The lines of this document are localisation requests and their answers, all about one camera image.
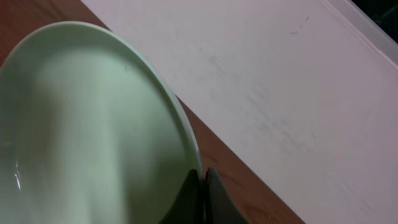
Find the mint plate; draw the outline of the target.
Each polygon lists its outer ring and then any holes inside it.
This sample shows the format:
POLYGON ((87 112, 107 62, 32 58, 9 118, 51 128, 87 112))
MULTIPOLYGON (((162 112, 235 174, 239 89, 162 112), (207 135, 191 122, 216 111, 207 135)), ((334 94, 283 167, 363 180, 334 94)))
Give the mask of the mint plate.
POLYGON ((180 103, 114 33, 53 23, 4 61, 2 223, 158 223, 192 169, 180 103))

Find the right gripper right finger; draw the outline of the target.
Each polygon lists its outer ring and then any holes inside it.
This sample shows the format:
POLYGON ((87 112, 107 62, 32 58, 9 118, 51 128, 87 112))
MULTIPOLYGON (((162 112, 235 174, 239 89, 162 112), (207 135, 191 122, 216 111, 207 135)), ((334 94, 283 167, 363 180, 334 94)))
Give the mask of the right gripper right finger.
POLYGON ((225 189, 216 169, 209 167, 204 183, 207 224, 248 224, 225 189))

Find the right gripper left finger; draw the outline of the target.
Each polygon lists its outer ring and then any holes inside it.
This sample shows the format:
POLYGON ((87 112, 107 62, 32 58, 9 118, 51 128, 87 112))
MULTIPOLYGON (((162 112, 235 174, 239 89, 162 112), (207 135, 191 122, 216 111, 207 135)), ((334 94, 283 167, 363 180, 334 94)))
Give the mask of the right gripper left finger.
POLYGON ((202 223, 201 185, 196 169, 191 169, 171 208, 160 224, 199 224, 202 223))

